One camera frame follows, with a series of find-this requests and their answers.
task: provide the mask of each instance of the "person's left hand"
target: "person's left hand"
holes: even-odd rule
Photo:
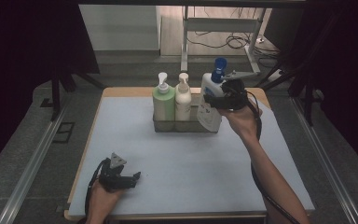
[[[89,216],[87,224],[102,224],[104,219],[115,208],[120,196],[125,192],[118,189],[114,192],[106,191],[97,179],[92,185],[91,198],[89,200]]]

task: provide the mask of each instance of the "blue bottle cap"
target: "blue bottle cap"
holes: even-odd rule
[[[216,58],[214,60],[214,70],[212,72],[211,80],[214,83],[222,83],[222,76],[225,75],[227,60],[225,58]]]

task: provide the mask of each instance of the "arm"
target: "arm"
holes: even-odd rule
[[[124,189],[115,192],[107,192],[98,179],[92,186],[91,198],[89,200],[89,215],[86,224],[102,224],[104,219],[116,206]]]
[[[252,165],[254,166],[255,173],[268,195],[299,223],[310,223],[301,201],[297,198],[289,184],[261,147],[256,137],[255,118],[249,107],[246,106],[245,108],[236,111],[219,110],[219,112],[222,116],[225,116],[228,119],[233,131],[245,144]],[[264,203],[274,222],[290,223],[289,220],[281,215],[281,213],[279,213],[279,211],[265,199]]]

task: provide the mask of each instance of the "white pump head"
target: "white pump head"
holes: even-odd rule
[[[169,86],[168,84],[165,82],[167,80],[167,74],[166,73],[159,73],[158,74],[158,79],[159,79],[159,82],[158,82],[158,92],[159,93],[167,93],[168,90],[169,90]]]
[[[188,84],[187,84],[187,82],[188,82],[188,74],[187,73],[181,73],[179,75],[179,81],[180,81],[179,86],[178,86],[179,92],[181,92],[181,93],[187,92],[188,91]]]

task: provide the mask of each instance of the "bottle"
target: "bottle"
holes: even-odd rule
[[[222,76],[225,75],[227,60],[225,58],[217,58],[214,61],[214,70],[212,73],[205,73],[202,76],[201,91],[200,91],[200,104],[197,110],[197,119],[200,124],[210,132],[217,133],[220,128],[222,116],[216,108],[211,107],[205,103],[204,94],[209,94],[214,97],[224,96],[222,90],[222,83],[224,80]]]
[[[175,87],[175,120],[190,120],[191,92],[188,86],[188,74],[179,75],[179,84]]]
[[[175,120],[175,89],[166,83],[166,73],[159,73],[153,89],[154,120]]]

